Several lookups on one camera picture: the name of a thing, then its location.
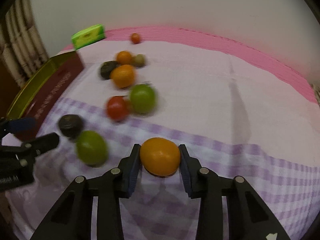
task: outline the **small orange tomato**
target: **small orange tomato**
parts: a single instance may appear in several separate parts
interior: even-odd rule
[[[120,65],[126,65],[126,64],[131,64],[132,62],[132,55],[128,51],[121,51],[117,54],[117,62]]]
[[[118,88],[131,86],[135,80],[135,69],[131,65],[121,65],[111,72],[110,78]]]
[[[127,102],[123,96],[111,97],[106,105],[106,113],[113,121],[119,122],[124,120],[129,111],[127,109]]]
[[[133,44],[138,44],[141,42],[140,35],[138,33],[132,33],[131,34],[131,41]]]
[[[174,174],[180,165],[180,150],[164,138],[150,138],[140,148],[140,160],[147,171],[156,176]]]

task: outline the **white wall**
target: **white wall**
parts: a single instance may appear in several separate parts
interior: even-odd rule
[[[303,0],[31,0],[50,56],[75,32],[169,25],[231,38],[320,81],[320,26]]]

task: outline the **lime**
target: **lime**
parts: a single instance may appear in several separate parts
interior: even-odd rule
[[[130,92],[130,102],[138,114],[150,113],[156,106],[156,92],[150,85],[135,85]]]
[[[87,165],[102,165],[108,158],[105,140],[95,131],[83,131],[77,141],[78,158]]]

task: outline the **red tomato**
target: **red tomato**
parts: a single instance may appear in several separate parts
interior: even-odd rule
[[[124,120],[129,111],[127,109],[127,102],[124,100],[123,96],[111,97],[106,105],[107,116],[109,116],[114,121]]]

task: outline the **orange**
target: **orange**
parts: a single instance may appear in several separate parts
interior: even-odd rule
[[[122,65],[115,68],[110,78],[113,80],[118,88],[125,88],[134,83],[135,69],[131,65]]]
[[[140,148],[140,160],[151,174],[170,176],[180,165],[180,151],[174,142],[154,137],[146,140]]]
[[[132,62],[132,55],[128,51],[121,51],[117,54],[117,62],[120,65],[130,64]]]
[[[140,35],[138,33],[131,34],[131,41],[133,44],[138,44],[141,41]]]

